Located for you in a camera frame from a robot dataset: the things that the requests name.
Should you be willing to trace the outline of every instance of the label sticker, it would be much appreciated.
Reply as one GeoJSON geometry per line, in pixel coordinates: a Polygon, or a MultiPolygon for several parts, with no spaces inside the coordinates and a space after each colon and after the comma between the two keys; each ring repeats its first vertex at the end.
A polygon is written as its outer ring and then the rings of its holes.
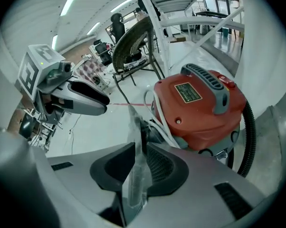
{"type": "Polygon", "coordinates": [[[191,86],[190,83],[175,85],[175,88],[185,103],[190,103],[202,99],[201,95],[194,89],[193,86],[191,86]]]}

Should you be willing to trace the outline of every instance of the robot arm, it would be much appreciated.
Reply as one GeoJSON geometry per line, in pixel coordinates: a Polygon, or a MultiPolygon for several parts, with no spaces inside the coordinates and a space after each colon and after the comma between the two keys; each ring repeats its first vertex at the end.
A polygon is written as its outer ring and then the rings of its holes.
{"type": "Polygon", "coordinates": [[[71,63],[48,45],[30,45],[19,68],[18,80],[42,122],[57,124],[64,111],[101,115],[109,98],[91,82],[73,76],[71,63]],[[43,95],[50,95],[45,102],[43,95]]]}

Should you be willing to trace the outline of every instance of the red button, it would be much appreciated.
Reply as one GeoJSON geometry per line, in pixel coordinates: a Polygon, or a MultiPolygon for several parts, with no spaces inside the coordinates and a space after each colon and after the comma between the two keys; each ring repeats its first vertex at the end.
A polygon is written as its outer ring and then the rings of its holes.
{"type": "Polygon", "coordinates": [[[235,86],[236,86],[236,84],[233,80],[230,80],[229,78],[227,78],[223,75],[218,76],[218,79],[220,81],[222,81],[228,88],[235,88],[235,86]]]}

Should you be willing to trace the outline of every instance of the office chair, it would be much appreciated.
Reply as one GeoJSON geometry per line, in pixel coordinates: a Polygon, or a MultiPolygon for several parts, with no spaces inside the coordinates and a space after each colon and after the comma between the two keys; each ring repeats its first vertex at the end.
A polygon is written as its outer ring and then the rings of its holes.
{"type": "Polygon", "coordinates": [[[111,55],[108,53],[109,50],[107,50],[107,46],[105,42],[101,42],[95,47],[97,53],[99,54],[99,57],[102,60],[102,63],[104,66],[107,66],[112,63],[111,55]]]}

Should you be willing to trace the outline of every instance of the red vacuum cleaner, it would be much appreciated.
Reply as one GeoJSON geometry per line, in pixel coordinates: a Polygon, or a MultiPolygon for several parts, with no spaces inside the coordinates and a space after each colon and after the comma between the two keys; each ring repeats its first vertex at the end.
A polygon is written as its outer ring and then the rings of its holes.
{"type": "MultiPolygon", "coordinates": [[[[238,173],[247,175],[255,155],[255,121],[248,101],[235,82],[219,72],[187,64],[179,74],[158,81],[154,91],[176,141],[186,142],[189,150],[198,153],[229,156],[227,162],[231,168],[243,115],[246,146],[238,173]]],[[[155,101],[153,112],[163,124],[155,101]]]]}

